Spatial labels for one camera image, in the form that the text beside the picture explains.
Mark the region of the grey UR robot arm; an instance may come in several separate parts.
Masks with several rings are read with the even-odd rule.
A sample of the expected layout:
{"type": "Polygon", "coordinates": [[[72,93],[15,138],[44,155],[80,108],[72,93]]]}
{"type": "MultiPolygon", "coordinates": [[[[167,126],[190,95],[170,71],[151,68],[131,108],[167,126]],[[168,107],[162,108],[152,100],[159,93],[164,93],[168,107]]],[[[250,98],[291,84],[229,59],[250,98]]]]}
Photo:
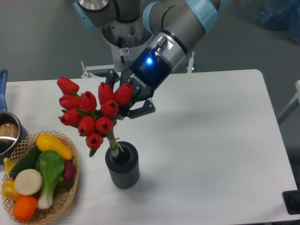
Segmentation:
{"type": "Polygon", "coordinates": [[[76,0],[73,7],[86,28],[100,28],[112,51],[106,82],[129,83],[133,97],[117,119],[155,111],[152,97],[165,78],[209,33],[228,0],[155,1],[140,9],[138,0],[76,0]]]}

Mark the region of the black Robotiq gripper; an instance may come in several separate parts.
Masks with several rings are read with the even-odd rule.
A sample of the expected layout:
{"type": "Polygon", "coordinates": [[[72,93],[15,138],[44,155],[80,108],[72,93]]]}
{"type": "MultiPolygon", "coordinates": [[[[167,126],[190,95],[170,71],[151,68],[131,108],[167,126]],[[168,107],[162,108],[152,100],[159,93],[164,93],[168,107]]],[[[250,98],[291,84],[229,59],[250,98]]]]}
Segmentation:
{"type": "Polygon", "coordinates": [[[125,108],[117,114],[116,119],[123,120],[125,117],[135,119],[155,112],[151,97],[171,71],[169,64],[156,52],[152,52],[150,48],[144,49],[129,69],[121,73],[121,76],[114,70],[108,70],[105,83],[112,90],[114,90],[116,82],[120,80],[120,85],[125,83],[132,85],[132,102],[145,100],[140,108],[133,110],[125,108]]]}

